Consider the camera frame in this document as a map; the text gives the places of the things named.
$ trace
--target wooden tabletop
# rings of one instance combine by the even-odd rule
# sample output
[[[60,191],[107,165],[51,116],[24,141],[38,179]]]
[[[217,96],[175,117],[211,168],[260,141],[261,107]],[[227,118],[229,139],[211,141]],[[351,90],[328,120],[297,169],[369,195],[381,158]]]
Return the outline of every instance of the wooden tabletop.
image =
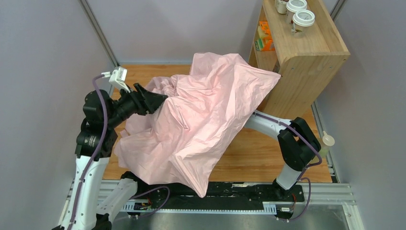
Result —
[[[170,77],[175,74],[189,74],[190,65],[124,65],[128,69],[125,82],[131,86],[138,82],[145,86],[155,76]],[[112,98],[120,94],[114,91]],[[311,109],[302,116],[318,137],[316,123]],[[117,133],[125,128],[122,123]],[[231,182],[272,182],[284,165],[279,143],[276,140],[252,129],[242,129],[229,145],[210,175],[210,181]],[[128,169],[118,166],[116,155],[112,154],[103,179],[120,179]],[[326,161],[310,168],[305,176],[312,182],[330,183],[331,177]]]

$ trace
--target white connector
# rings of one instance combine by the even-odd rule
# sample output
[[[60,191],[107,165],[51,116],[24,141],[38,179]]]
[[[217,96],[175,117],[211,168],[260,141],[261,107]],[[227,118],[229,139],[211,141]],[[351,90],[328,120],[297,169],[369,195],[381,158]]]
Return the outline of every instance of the white connector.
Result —
[[[117,88],[118,90],[125,90],[130,92],[130,88],[124,83],[125,77],[127,76],[127,69],[123,67],[116,67],[113,72],[104,72],[103,78],[110,78],[109,83]]]

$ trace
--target pink plastic bag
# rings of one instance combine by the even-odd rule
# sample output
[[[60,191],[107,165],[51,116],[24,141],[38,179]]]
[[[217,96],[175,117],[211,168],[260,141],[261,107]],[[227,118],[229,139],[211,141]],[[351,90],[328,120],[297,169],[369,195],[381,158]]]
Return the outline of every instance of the pink plastic bag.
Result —
[[[190,75],[155,77],[145,87],[169,98],[152,115],[131,116],[114,149],[119,166],[147,184],[179,182],[200,197],[210,173],[281,76],[238,54],[195,54]]]

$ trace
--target robotic arm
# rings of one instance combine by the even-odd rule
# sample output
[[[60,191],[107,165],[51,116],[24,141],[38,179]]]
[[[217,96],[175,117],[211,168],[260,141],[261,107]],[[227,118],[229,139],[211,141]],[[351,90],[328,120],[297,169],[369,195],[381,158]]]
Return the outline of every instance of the robotic arm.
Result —
[[[103,101],[95,91],[90,92],[85,98],[83,112],[86,118],[76,139],[76,176],[72,191],[72,194],[76,195],[69,203],[61,225],[53,230],[110,230],[119,210],[137,193],[136,177],[126,172],[106,200],[97,205],[102,176],[117,140],[114,128],[133,114],[154,113],[167,99],[166,95],[149,92],[138,83],[134,84],[136,91],[131,90],[124,83],[126,73],[127,70],[122,67],[117,67],[112,73],[103,73],[105,77],[110,78],[109,82],[120,90],[119,100],[112,100],[104,90],[100,90]],[[101,143],[101,150],[92,159],[102,138],[104,126],[102,103],[107,109],[107,131]],[[274,184],[275,193],[281,198],[285,197],[296,184],[302,171],[315,157],[314,152],[320,151],[319,142],[305,120],[299,117],[287,120],[255,111],[245,127],[279,141],[285,165]],[[297,134],[308,143],[304,143],[301,139],[296,140]]]

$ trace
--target white bottle cap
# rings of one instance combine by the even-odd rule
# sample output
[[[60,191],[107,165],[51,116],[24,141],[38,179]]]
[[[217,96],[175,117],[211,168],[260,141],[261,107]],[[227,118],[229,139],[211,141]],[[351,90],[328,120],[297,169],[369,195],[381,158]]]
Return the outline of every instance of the white bottle cap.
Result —
[[[315,23],[315,14],[308,10],[301,10],[293,15],[293,22],[300,26],[311,26]]]
[[[334,140],[334,138],[332,136],[330,136],[329,134],[327,134],[325,131],[323,131],[323,143],[327,146],[333,146],[336,141]]]
[[[289,0],[286,4],[286,8],[291,12],[297,12],[307,9],[307,2],[305,0]]]

